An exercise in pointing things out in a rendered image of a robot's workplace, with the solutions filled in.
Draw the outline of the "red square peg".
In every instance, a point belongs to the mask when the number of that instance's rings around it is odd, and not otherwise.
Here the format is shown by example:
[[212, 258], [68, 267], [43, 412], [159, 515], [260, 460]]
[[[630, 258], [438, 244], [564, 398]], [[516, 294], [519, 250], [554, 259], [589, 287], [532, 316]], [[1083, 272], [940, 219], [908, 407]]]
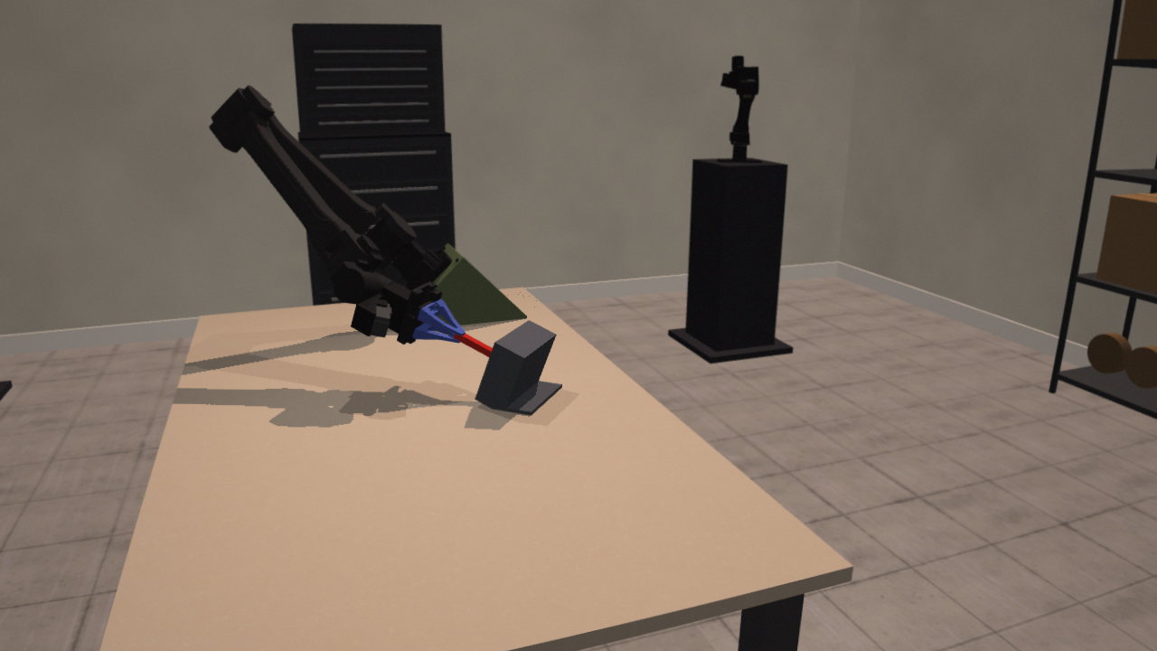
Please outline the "red square peg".
[[481, 354], [486, 355], [486, 357], [489, 357], [492, 347], [489, 347], [486, 343], [481, 343], [480, 341], [478, 341], [478, 339], [474, 339], [473, 336], [467, 336], [467, 334], [463, 336], [458, 336], [455, 334], [454, 338], [458, 339], [460, 343], [466, 343], [467, 347], [471, 347], [471, 349], [476, 349], [476, 352], [481, 352]]

